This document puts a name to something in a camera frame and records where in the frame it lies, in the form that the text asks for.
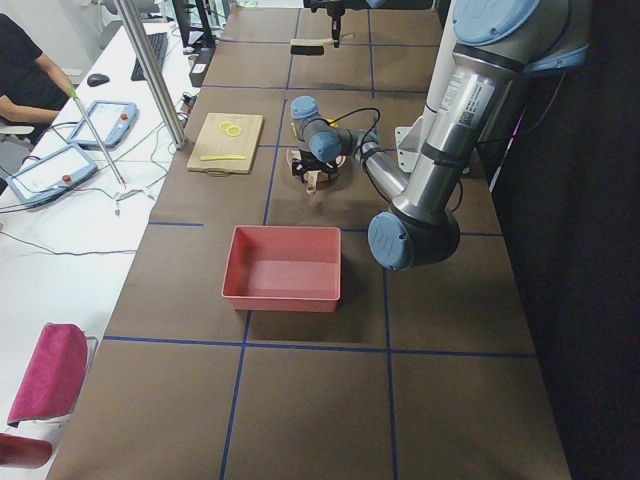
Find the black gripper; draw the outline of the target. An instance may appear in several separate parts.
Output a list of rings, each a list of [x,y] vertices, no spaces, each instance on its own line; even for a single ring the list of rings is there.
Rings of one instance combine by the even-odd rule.
[[[322,162],[310,152],[291,149],[290,170],[294,177],[303,181],[304,175],[312,171],[320,171],[332,177],[338,173],[338,165],[336,162]]]
[[[341,34],[341,6],[329,6],[328,15],[331,18],[331,35],[333,38],[339,38]]]

